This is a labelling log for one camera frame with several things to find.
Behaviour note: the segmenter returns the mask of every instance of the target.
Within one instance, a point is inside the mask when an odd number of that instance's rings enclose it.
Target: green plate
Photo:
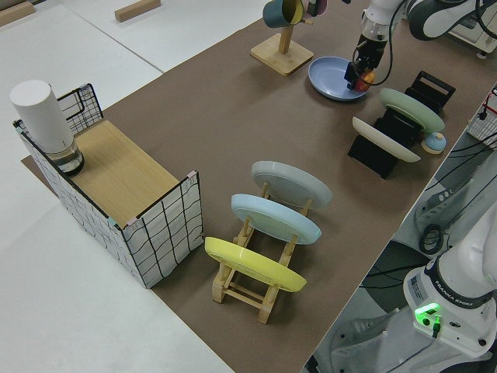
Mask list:
[[[414,120],[426,133],[441,132],[445,128],[442,118],[436,115],[435,112],[402,92],[383,88],[380,91],[380,100],[385,107],[398,111],[407,118]]]

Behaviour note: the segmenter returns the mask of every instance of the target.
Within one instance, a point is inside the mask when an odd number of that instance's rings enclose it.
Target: yellow plate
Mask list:
[[[300,274],[274,260],[222,239],[206,237],[205,251],[228,267],[285,291],[299,291],[307,283]]]

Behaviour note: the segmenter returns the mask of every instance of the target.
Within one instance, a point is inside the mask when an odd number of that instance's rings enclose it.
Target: patterned box side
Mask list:
[[[100,211],[97,206],[67,179],[45,154],[23,132],[21,138],[34,161],[47,179],[62,205],[90,235],[95,237],[119,262],[141,283],[140,272],[133,261],[122,232],[116,223]]]
[[[123,236],[147,288],[168,276],[203,242],[198,173],[190,173],[150,206]]]

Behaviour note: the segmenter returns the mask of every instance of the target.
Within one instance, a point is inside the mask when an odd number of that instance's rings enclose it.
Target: wooden mug holder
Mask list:
[[[301,22],[312,24],[309,19]],[[257,58],[281,75],[288,76],[314,57],[314,53],[291,40],[294,26],[286,26],[281,34],[270,37],[250,50]]]

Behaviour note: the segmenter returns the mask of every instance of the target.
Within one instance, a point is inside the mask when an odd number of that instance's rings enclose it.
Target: white cylinder container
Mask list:
[[[84,159],[50,85],[41,80],[19,83],[10,100],[38,147],[63,172],[77,173]]]

